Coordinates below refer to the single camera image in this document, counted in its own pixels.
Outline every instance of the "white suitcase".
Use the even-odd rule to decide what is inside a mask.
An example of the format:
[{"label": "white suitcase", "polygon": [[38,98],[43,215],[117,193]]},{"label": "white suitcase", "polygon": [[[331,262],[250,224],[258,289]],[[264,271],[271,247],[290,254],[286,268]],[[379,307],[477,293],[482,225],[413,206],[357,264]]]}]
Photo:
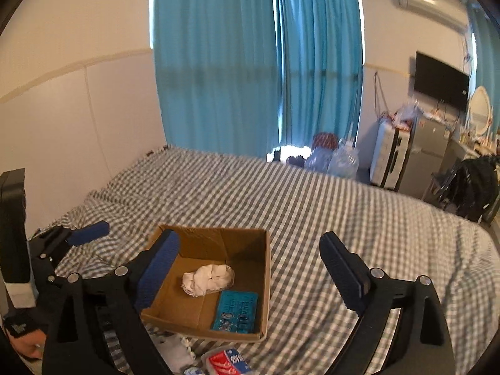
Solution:
[{"label": "white suitcase", "polygon": [[394,189],[403,168],[409,143],[409,131],[394,128],[388,121],[380,123],[370,168],[370,181]]}]

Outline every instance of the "cardboard box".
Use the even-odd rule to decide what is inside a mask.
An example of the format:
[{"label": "cardboard box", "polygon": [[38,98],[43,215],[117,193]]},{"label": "cardboard box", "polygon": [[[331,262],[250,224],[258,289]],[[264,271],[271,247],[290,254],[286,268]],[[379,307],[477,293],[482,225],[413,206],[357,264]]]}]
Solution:
[{"label": "cardboard box", "polygon": [[[269,314],[271,252],[265,230],[238,228],[193,228],[162,225],[149,240],[150,247],[161,232],[175,231],[181,240],[179,254],[150,308],[142,319],[172,333],[227,342],[255,343],[266,338]],[[234,270],[231,290],[258,294],[254,333],[212,330],[220,292],[192,297],[181,288],[185,272],[211,263],[227,264]]]}]

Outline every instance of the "blue blister pack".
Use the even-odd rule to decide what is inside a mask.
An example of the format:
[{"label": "blue blister pack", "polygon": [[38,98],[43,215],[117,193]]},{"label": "blue blister pack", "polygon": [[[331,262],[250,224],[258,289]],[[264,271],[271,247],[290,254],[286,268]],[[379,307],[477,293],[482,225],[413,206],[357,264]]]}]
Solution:
[{"label": "blue blister pack", "polygon": [[253,333],[258,295],[253,292],[221,292],[212,330],[231,333]]}]

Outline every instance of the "bed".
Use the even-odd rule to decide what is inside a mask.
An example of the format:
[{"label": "bed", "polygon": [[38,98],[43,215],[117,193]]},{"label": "bed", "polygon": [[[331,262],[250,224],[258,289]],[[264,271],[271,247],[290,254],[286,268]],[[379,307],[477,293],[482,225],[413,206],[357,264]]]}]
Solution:
[{"label": "bed", "polygon": [[[271,237],[267,339],[237,348],[256,374],[324,374],[356,323],[318,253],[334,231],[369,267],[415,280],[426,274],[441,299],[457,374],[478,360],[498,329],[500,258],[478,225],[419,200],[279,163],[166,147],[89,193],[55,224],[99,220],[109,236],[72,248],[57,274],[98,277],[134,258],[160,223],[264,228]],[[389,318],[367,373],[380,369],[396,326]],[[200,356],[216,342],[191,339]],[[108,344],[129,372],[113,335]]]}]

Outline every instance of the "hanging cord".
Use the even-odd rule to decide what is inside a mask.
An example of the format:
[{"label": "hanging cord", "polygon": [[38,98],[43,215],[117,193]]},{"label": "hanging cord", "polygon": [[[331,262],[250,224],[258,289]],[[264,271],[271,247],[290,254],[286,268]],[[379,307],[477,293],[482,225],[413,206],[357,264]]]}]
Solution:
[{"label": "hanging cord", "polygon": [[[382,88],[382,82],[380,80],[380,75],[378,74],[378,70],[375,72],[373,75],[373,86],[375,89],[375,114],[377,115],[377,118],[382,118],[385,115],[389,115],[389,107],[387,106],[387,101],[386,101],[386,96],[383,93],[383,88]],[[386,107],[386,111],[382,112],[380,109],[380,102],[378,100],[378,89],[380,89],[380,94],[382,96],[383,104],[384,107]]]}]

